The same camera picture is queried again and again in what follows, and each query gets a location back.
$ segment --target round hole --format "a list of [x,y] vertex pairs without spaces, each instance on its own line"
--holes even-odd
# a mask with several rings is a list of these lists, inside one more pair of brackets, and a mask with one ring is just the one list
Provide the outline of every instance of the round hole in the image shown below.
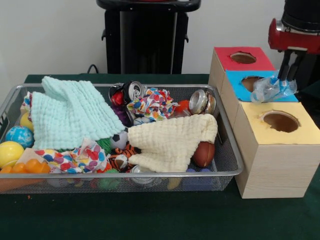
[[284,111],[273,111],[263,117],[263,121],[279,132],[291,133],[300,126],[298,120]]
[[262,76],[247,76],[244,79],[242,79],[241,83],[250,93],[252,93],[254,91],[254,84],[259,79],[263,79],[263,77]]
[[230,57],[233,61],[237,62],[238,64],[254,64],[257,61],[257,59],[250,53],[241,51],[232,54]]

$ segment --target stuffed toy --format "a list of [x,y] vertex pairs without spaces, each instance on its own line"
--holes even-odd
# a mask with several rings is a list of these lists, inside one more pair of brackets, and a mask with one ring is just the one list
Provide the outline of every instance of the stuffed toy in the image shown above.
[[127,173],[135,166],[134,164],[128,163],[128,159],[135,154],[141,153],[140,149],[131,146],[128,142],[124,150],[116,148],[109,156],[109,162],[113,169],[118,170],[120,173]]

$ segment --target metal basket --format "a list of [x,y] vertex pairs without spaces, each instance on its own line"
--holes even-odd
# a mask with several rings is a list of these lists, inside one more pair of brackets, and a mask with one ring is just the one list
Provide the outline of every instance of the metal basket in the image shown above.
[[[95,84],[96,89],[110,104],[111,84]],[[103,192],[167,192],[167,191],[223,191],[232,178],[243,170],[243,160],[229,124],[217,89],[209,85],[148,85],[167,89],[175,102],[190,99],[198,89],[210,92],[216,98],[214,116],[218,122],[215,156],[201,172],[178,173],[79,173],[79,174],[0,174],[1,194],[48,193],[103,193]],[[44,92],[41,84],[31,83],[14,87],[0,108],[0,142],[8,129],[20,122],[20,106],[27,92]]]

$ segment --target wooden box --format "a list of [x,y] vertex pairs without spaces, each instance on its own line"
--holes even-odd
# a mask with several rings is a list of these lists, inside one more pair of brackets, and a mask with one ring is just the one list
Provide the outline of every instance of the wooden box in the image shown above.
[[260,47],[215,47],[208,84],[221,94],[226,70],[274,71],[275,68]]
[[[275,71],[229,71],[225,72],[221,89],[221,100],[232,129],[234,128],[239,101],[251,102],[254,83],[271,77]],[[298,102],[294,95],[276,99],[275,102]]]
[[299,102],[240,102],[234,135],[244,199],[301,198],[320,162],[320,130]]

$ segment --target red box top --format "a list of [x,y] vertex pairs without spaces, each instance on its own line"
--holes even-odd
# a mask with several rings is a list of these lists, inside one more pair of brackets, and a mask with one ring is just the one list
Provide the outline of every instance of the red box top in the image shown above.
[[230,71],[275,71],[260,47],[214,47],[223,69]]

